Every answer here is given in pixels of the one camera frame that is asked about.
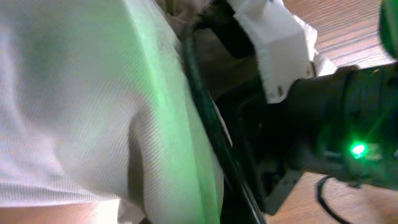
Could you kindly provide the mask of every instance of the green led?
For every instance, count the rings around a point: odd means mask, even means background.
[[[354,155],[355,159],[359,159],[365,155],[366,145],[363,143],[354,144],[351,148],[351,152]]]

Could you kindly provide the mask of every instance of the wooden floor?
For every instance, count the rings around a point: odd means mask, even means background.
[[[379,0],[284,2],[290,11],[318,30],[316,48],[335,64],[372,67],[392,62],[377,35]],[[337,223],[315,201],[315,183],[320,178],[305,174],[269,223]],[[325,197],[336,212],[352,223],[398,223],[398,192],[368,186],[356,190],[329,180]]]

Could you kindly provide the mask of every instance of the black cable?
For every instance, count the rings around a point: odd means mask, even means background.
[[[322,206],[322,208],[332,217],[334,218],[336,221],[338,221],[341,224],[351,224],[349,221],[345,220],[344,218],[342,218],[341,216],[337,215],[337,213],[335,213],[329,206],[328,204],[325,202],[325,199],[323,199],[322,197],[322,190],[323,190],[323,186],[325,184],[325,182],[330,179],[333,178],[332,176],[326,176],[322,179],[320,179],[317,183],[317,200],[318,203]]]
[[[231,155],[232,147],[221,125],[215,110],[213,100],[204,84],[200,70],[195,45],[195,32],[206,28],[203,16],[198,16],[192,24],[185,26],[182,36],[183,61],[185,73],[191,89],[195,106],[201,121],[228,180],[232,183],[235,192],[240,192],[245,204],[248,206],[252,220],[258,224],[266,224],[260,209],[254,199],[253,193],[245,179],[239,164]]]

